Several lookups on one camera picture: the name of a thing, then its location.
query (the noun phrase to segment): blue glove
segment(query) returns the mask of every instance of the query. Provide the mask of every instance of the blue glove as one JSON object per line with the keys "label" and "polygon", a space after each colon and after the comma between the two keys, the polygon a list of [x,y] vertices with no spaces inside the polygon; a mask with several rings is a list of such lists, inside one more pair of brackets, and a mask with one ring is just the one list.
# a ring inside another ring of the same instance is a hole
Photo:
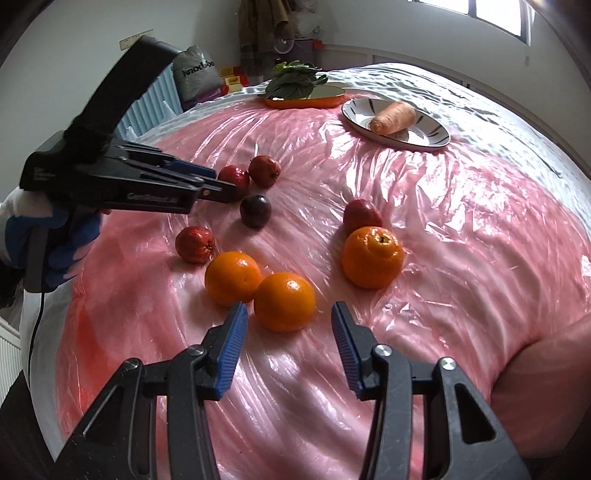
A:
{"label": "blue glove", "polygon": [[[12,191],[0,206],[0,258],[13,268],[27,266],[28,239],[36,226],[59,228],[66,224],[68,211],[53,205],[41,192]],[[91,213],[72,226],[68,240],[46,252],[49,270],[43,279],[57,287],[76,276],[92,242],[99,236],[101,214]]]}

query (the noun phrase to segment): leafy green vegetable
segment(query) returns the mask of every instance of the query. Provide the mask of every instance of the leafy green vegetable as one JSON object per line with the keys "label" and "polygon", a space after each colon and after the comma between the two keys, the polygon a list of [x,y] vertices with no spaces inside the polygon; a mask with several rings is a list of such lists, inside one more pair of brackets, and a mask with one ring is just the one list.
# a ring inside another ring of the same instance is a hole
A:
{"label": "leafy green vegetable", "polygon": [[265,89],[266,98],[298,100],[309,97],[314,87],[329,81],[326,75],[317,77],[320,69],[312,63],[292,61],[275,65],[272,80]]}

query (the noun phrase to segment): white wall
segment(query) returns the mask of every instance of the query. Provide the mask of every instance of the white wall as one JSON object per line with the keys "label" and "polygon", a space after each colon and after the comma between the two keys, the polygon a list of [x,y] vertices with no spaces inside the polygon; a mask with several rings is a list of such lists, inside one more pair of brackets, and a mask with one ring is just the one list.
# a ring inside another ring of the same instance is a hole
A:
{"label": "white wall", "polygon": [[218,66],[239,63],[240,0],[55,0],[0,67],[0,200],[32,151],[80,113],[122,52],[119,40],[154,29]]}
{"label": "white wall", "polygon": [[591,163],[591,92],[539,15],[527,46],[492,25],[431,5],[319,1],[325,43],[394,52],[478,80],[540,117]]}

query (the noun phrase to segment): cloth hanging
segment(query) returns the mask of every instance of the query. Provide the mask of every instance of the cloth hanging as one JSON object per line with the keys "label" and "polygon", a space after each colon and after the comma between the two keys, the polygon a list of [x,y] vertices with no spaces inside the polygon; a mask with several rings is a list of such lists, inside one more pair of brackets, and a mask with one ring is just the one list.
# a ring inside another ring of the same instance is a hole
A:
{"label": "cloth hanging", "polygon": [[242,71],[248,76],[264,75],[277,56],[276,38],[294,38],[288,0],[242,0],[238,11],[238,38]]}

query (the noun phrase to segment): striped plate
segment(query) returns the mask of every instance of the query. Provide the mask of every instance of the striped plate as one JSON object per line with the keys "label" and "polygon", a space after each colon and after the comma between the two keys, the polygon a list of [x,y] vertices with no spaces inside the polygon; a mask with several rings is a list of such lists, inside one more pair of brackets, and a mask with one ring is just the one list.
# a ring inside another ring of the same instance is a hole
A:
{"label": "striped plate", "polygon": [[372,118],[393,102],[360,98],[346,102],[341,110],[351,126],[360,134],[387,147],[399,150],[435,151],[445,147],[450,140],[449,132],[433,117],[417,110],[414,125],[392,135],[377,135],[369,129]]}

